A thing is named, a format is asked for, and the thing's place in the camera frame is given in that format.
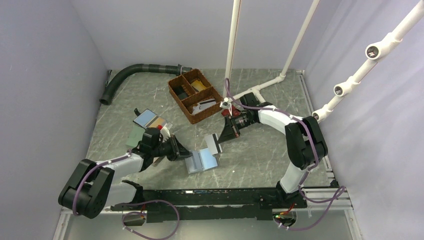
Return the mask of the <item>silver card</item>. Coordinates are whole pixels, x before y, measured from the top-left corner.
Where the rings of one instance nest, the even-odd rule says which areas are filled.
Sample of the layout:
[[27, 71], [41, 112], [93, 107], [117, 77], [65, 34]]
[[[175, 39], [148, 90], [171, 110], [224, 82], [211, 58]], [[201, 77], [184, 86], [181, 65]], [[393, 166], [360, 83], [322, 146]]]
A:
[[212, 155], [217, 155], [222, 153], [222, 147], [218, 143], [218, 135], [216, 133], [209, 134], [204, 137], [204, 140], [206, 142], [206, 146], [209, 150], [209, 152]]

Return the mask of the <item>grey leather card holder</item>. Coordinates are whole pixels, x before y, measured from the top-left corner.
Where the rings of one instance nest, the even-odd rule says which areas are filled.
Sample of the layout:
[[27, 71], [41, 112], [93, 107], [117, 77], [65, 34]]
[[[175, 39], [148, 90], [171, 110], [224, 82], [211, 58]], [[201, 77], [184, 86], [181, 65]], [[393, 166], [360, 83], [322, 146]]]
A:
[[218, 160], [208, 148], [192, 151], [191, 156], [186, 158], [184, 162], [189, 175], [218, 167]]

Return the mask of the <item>white striped credit card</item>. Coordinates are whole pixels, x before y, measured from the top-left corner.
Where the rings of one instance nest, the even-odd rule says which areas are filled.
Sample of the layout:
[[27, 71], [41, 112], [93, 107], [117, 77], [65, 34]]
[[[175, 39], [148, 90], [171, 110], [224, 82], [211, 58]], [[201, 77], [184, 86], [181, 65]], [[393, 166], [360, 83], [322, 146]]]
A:
[[213, 105], [215, 105], [217, 102], [216, 102], [216, 100], [215, 99], [207, 99], [207, 100], [203, 100], [203, 101], [200, 101], [199, 103], [198, 103], [198, 105], [199, 105], [199, 108], [200, 109], [207, 109], [207, 108], [210, 108], [210, 107], [212, 107]]

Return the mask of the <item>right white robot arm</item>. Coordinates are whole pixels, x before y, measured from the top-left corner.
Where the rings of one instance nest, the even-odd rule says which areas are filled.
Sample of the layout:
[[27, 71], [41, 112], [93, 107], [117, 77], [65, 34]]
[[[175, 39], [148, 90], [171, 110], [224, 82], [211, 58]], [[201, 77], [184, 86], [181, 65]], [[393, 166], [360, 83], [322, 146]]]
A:
[[260, 123], [285, 135], [289, 167], [278, 182], [276, 203], [287, 208], [295, 201], [295, 192], [303, 184], [305, 173], [328, 154], [328, 147], [317, 119], [299, 118], [282, 113], [269, 102], [260, 102], [253, 93], [240, 98], [243, 110], [237, 116], [225, 116], [224, 128], [217, 140], [224, 143], [238, 138], [240, 130]]

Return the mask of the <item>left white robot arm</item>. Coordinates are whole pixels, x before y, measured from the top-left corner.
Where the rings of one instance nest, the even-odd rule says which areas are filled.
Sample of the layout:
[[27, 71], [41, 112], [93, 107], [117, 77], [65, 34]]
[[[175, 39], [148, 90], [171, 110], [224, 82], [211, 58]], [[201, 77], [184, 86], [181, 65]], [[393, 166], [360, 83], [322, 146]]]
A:
[[105, 207], [124, 205], [137, 210], [145, 201], [144, 188], [124, 177], [145, 171], [156, 158], [173, 162], [192, 155], [165, 127], [146, 128], [136, 147], [122, 156], [104, 161], [81, 160], [61, 190], [58, 204], [75, 216], [89, 219]]

